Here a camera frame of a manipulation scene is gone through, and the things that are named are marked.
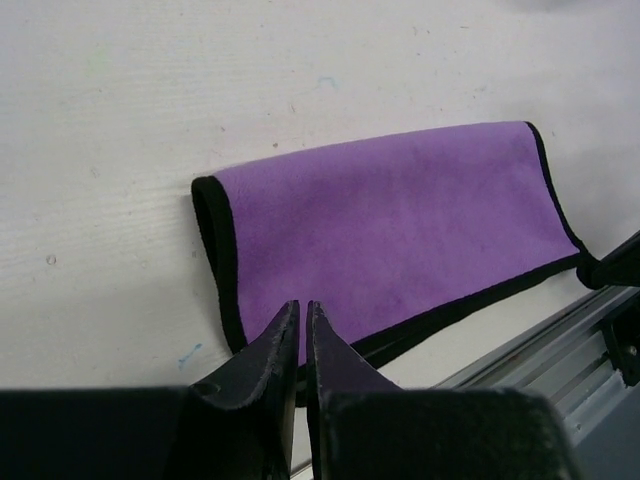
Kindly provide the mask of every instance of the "fabric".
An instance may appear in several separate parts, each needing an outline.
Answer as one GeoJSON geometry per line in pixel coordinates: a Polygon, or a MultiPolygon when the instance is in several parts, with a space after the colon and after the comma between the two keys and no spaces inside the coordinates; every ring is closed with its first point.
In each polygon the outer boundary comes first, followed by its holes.
{"type": "Polygon", "coordinates": [[[380,366],[591,259],[524,122],[281,155],[198,178],[192,193],[234,352],[286,301],[316,300],[380,366]]]}

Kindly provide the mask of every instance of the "cloth fold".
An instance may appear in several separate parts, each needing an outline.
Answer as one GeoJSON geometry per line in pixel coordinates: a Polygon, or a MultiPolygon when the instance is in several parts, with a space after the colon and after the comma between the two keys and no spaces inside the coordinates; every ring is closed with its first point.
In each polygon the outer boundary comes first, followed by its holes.
{"type": "MultiPolygon", "coordinates": [[[[286,301],[316,300],[379,367],[484,306],[594,261],[525,122],[281,155],[198,178],[192,195],[234,352],[286,301]]],[[[302,342],[300,359],[304,350],[302,342]]]]}

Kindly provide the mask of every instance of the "blue stain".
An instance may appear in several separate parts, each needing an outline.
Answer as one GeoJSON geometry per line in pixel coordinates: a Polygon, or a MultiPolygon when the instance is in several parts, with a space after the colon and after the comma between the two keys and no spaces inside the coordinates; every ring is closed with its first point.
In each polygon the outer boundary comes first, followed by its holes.
{"type": "Polygon", "coordinates": [[[318,77],[318,85],[316,88],[320,88],[323,83],[328,83],[334,90],[338,89],[338,82],[333,77],[318,77]]]}
{"type": "Polygon", "coordinates": [[[185,363],[189,361],[193,354],[202,348],[202,344],[198,343],[195,347],[191,349],[189,353],[187,353],[184,357],[178,359],[178,370],[182,370],[184,368],[185,363]]]}

